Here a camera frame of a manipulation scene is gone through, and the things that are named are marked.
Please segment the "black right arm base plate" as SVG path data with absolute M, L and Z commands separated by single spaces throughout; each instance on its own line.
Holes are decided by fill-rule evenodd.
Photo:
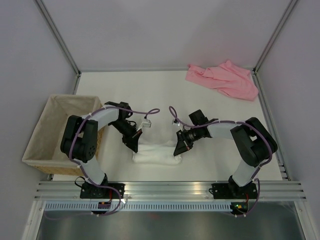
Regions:
M 253 182 L 242 187 L 233 183 L 213 183 L 208 191 L 214 199 L 246 200 L 258 197 L 258 189 Z

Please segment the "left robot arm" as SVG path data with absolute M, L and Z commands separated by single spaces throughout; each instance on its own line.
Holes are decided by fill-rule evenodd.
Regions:
M 124 145 L 137 153 L 142 130 L 127 120 L 133 113 L 126 102 L 108 101 L 94 112 L 84 116 L 71 115 L 67 120 L 60 150 L 81 169 L 86 182 L 92 185 L 92 193 L 98 198 L 104 198 L 109 193 L 108 177 L 96 158 L 98 132 L 113 126 L 122 134 Z

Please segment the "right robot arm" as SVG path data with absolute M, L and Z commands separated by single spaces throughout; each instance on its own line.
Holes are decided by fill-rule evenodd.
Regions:
M 228 192 L 235 198 L 241 197 L 252 183 L 260 169 L 267 165 L 278 150 L 278 144 L 256 117 L 246 121 L 209 120 L 202 110 L 189 114 L 192 122 L 188 125 L 178 118 L 173 106 L 169 111 L 174 117 L 173 123 L 181 125 L 176 132 L 177 144 L 174 156 L 181 155 L 193 148 L 194 142 L 202 138 L 224 138 L 233 140 L 241 161 L 228 180 Z

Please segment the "white t shirt robot print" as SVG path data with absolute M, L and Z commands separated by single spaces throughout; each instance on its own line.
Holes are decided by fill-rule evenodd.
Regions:
M 176 144 L 171 128 L 143 127 L 142 135 L 138 140 L 138 152 L 133 154 L 132 160 L 136 164 L 179 165 L 183 158 L 180 155 L 174 156 Z

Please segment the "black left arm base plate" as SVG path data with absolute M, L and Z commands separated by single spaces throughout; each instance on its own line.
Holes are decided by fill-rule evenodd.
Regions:
M 123 198 L 125 193 L 124 183 L 109 183 L 110 188 L 116 189 Z M 119 199 L 118 194 L 110 188 L 96 187 L 88 182 L 84 182 L 81 186 L 81 199 Z

